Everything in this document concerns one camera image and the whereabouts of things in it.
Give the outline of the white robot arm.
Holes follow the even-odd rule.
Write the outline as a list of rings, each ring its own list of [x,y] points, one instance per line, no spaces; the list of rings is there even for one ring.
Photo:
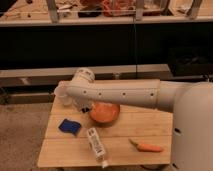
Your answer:
[[[67,93],[82,101],[123,104],[173,114],[173,171],[213,171],[213,82],[159,79],[96,83],[87,68],[76,71]]]

